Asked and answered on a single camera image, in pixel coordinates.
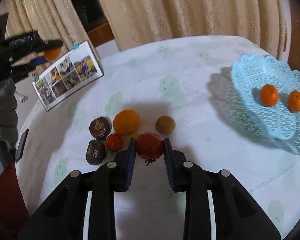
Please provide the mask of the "grey gloved left hand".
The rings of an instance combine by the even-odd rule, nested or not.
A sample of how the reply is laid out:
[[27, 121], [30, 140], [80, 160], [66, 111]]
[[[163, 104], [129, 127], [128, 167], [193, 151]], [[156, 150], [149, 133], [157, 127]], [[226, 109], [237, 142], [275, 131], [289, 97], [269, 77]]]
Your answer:
[[15, 84], [11, 77], [0, 82], [0, 141], [15, 148], [18, 140], [18, 116], [16, 113]]

